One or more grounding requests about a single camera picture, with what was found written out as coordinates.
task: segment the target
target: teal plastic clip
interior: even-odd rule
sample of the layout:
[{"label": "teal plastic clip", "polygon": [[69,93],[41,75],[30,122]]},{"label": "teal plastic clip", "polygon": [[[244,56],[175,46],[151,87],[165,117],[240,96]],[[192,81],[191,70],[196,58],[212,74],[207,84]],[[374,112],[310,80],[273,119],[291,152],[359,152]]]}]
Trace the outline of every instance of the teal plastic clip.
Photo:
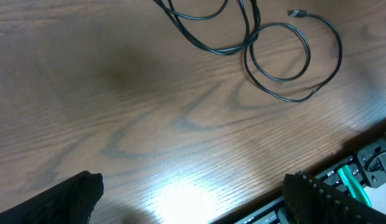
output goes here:
[{"label": "teal plastic clip", "polygon": [[372,206],[372,202],[370,201],[369,196],[367,196],[363,187],[352,175],[352,171],[348,165],[338,169],[338,175],[354,199],[366,204],[369,207]]}]

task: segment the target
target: wooden table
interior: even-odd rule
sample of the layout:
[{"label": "wooden table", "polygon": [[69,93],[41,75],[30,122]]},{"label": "wooden table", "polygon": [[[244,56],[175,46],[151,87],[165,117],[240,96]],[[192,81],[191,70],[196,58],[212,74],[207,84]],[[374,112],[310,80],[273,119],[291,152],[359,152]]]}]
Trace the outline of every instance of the wooden table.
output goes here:
[{"label": "wooden table", "polygon": [[[175,7],[200,16],[222,1]],[[333,156],[386,117],[386,0],[259,7],[263,23],[289,22],[311,45],[308,72],[295,82],[255,72],[291,97],[332,72],[337,49],[324,24],[286,11],[306,9],[336,25],[341,71],[307,102],[260,91],[242,54],[195,48],[152,1],[0,0],[0,212],[89,170],[105,183],[92,223],[205,223],[279,187],[285,173]],[[244,35],[237,1],[186,26],[213,47]],[[305,59],[282,28],[263,31],[255,52],[278,77],[294,75]]]}]

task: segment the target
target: brown wood tabletop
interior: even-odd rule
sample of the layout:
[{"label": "brown wood tabletop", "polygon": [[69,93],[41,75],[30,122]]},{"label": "brown wood tabletop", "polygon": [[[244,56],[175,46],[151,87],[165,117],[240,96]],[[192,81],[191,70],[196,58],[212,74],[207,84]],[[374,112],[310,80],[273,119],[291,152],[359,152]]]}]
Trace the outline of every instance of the brown wood tabletop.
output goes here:
[{"label": "brown wood tabletop", "polygon": [[[222,2],[174,5],[203,16]],[[194,47],[151,0],[0,0],[0,212],[89,170],[105,184],[91,223],[205,223],[332,157],[386,117],[386,0],[258,5],[263,24],[288,22],[309,40],[312,61],[298,80],[254,72],[292,98],[334,70],[337,48],[322,22],[287,10],[337,27],[341,70],[310,100],[262,92],[242,53]],[[212,47],[244,36],[237,1],[215,19],[183,21]],[[277,77],[305,62],[301,42],[283,28],[261,32],[255,53]]]}]

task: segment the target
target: coiled cable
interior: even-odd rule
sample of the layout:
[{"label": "coiled cable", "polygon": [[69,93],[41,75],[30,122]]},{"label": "coiled cable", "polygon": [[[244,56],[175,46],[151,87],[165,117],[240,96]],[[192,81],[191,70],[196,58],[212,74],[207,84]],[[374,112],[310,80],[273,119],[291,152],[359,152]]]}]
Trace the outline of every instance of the coiled cable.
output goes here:
[{"label": "coiled cable", "polygon": [[[299,102],[303,102],[303,101],[308,100],[316,92],[318,92],[324,85],[329,83],[336,76],[336,73],[338,72],[338,70],[341,67],[341,62],[342,62],[342,42],[341,42],[341,38],[340,38],[340,36],[338,34],[338,31],[334,27],[334,25],[330,21],[328,21],[327,19],[325,19],[325,18],[323,18],[321,16],[314,15],[314,14],[308,14],[305,10],[293,10],[293,11],[290,11],[289,12],[290,16],[297,17],[297,18],[303,18],[303,17],[315,18],[315,19],[318,19],[318,20],[324,22],[332,30],[332,32],[334,33],[334,35],[335,35],[335,37],[337,39],[338,62],[337,62],[336,68],[331,73],[331,75],[329,75],[328,78],[325,79],[323,82],[318,83],[316,85],[316,88],[310,94],[308,94],[304,98],[297,99],[297,100],[285,98],[285,97],[280,96],[279,94],[277,94],[277,93],[267,89],[265,86],[263,86],[254,77],[254,75],[252,74],[252,72],[250,71],[250,69],[248,67],[247,52],[248,52],[248,50],[250,50],[250,56],[251,56],[251,59],[252,59],[254,65],[266,77],[268,77],[268,78],[270,78],[270,79],[272,79],[274,81],[277,81],[277,82],[290,82],[290,81],[296,80],[297,78],[301,77],[306,72],[306,70],[309,67],[309,63],[311,61],[311,49],[309,48],[308,40],[305,38],[304,34],[297,27],[295,27],[295,26],[293,26],[291,24],[285,23],[285,22],[274,22],[274,23],[270,23],[270,24],[267,24],[267,25],[264,25],[264,26],[261,27],[260,26],[260,24],[261,24],[261,14],[260,14],[260,10],[258,8],[257,0],[250,0],[250,2],[252,4],[253,16],[254,16],[254,30],[252,31],[252,33],[250,33],[250,23],[248,21],[248,17],[247,17],[247,13],[245,11],[244,3],[243,3],[243,0],[239,0],[239,6],[240,6],[240,9],[242,11],[244,22],[245,22],[245,36],[244,36],[244,40],[243,40],[242,44],[236,45],[234,47],[225,47],[225,48],[221,48],[221,49],[213,49],[213,48],[205,45],[203,42],[201,42],[196,37],[194,37],[186,29],[186,27],[183,25],[183,23],[180,20],[180,17],[181,18],[185,18],[185,19],[194,20],[194,21],[203,21],[203,20],[207,20],[207,19],[212,19],[215,16],[218,16],[225,9],[225,6],[227,5],[228,0],[224,1],[224,3],[222,4],[222,6],[220,7],[220,9],[217,12],[215,12],[215,13],[209,15],[209,16],[203,16],[203,17],[188,16],[188,15],[185,15],[183,13],[175,11],[175,8],[174,8],[174,6],[172,4],[172,0],[168,0],[169,8],[165,6],[165,4],[163,3],[162,0],[153,0],[153,1],[155,3],[157,3],[157,5],[160,6],[164,10],[164,12],[170,18],[172,23],[179,29],[181,34],[190,43],[192,43],[196,47],[198,47],[198,48],[200,48],[202,50],[208,51],[208,52],[212,52],[212,53],[218,54],[218,55],[233,55],[233,54],[236,54],[239,51],[243,50],[243,52],[244,52],[244,66],[245,66],[245,69],[246,69],[248,75],[250,76],[250,78],[254,81],[254,83],[257,85],[257,87],[259,89],[261,89],[264,92],[274,96],[275,98],[277,98],[279,100],[283,100],[283,101],[288,102],[288,103],[299,103]],[[306,51],[306,61],[305,61],[303,69],[297,75],[295,75],[293,77],[289,77],[289,78],[276,78],[276,77],[270,75],[269,73],[267,73],[258,64],[257,59],[255,58],[254,43],[258,39],[259,33],[262,30],[264,30],[264,29],[266,29],[268,27],[273,27],[273,26],[284,27],[284,28],[290,30],[291,32],[294,32],[302,40],[302,42],[304,44],[304,48],[305,48],[305,51]]]}]

